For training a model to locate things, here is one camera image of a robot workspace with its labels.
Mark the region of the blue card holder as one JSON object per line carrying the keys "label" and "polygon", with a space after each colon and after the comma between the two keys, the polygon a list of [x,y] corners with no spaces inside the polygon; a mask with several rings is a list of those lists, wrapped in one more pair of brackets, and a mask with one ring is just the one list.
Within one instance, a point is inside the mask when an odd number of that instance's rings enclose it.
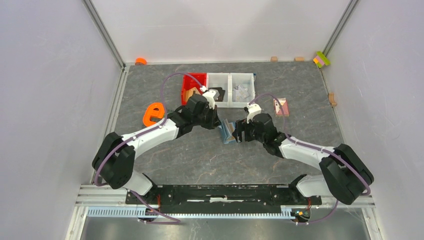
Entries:
{"label": "blue card holder", "polygon": [[221,125],[218,127],[221,133],[221,138],[224,144],[237,143],[236,138],[233,136],[233,132],[236,129],[236,123],[229,122],[228,119],[221,121]]}

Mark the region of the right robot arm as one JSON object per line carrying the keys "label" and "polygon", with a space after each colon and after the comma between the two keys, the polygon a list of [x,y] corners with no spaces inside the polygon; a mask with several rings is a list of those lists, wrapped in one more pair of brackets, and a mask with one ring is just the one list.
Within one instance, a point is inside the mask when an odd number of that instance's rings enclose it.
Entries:
{"label": "right robot arm", "polygon": [[333,196],[345,205],[370,195],[374,177],[347,144],[321,146],[278,131],[271,116],[260,113],[252,119],[237,120],[232,133],[236,141],[258,141],[272,156],[296,160],[321,171],[320,175],[301,175],[290,184],[289,199],[302,204],[309,197]]}

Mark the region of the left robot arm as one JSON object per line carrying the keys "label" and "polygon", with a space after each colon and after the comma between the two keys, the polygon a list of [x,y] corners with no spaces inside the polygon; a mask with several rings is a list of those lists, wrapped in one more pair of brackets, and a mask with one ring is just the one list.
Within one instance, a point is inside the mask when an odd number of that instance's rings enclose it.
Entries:
{"label": "left robot arm", "polygon": [[96,177],[102,177],[112,189],[125,188],[136,192],[145,204],[157,198],[154,183],[145,174],[134,170],[141,154],[168,141],[173,141],[200,126],[213,130],[220,125],[214,96],[216,90],[193,94],[186,105],[169,113],[166,119],[139,131],[118,135],[111,132],[104,138],[92,161]]}

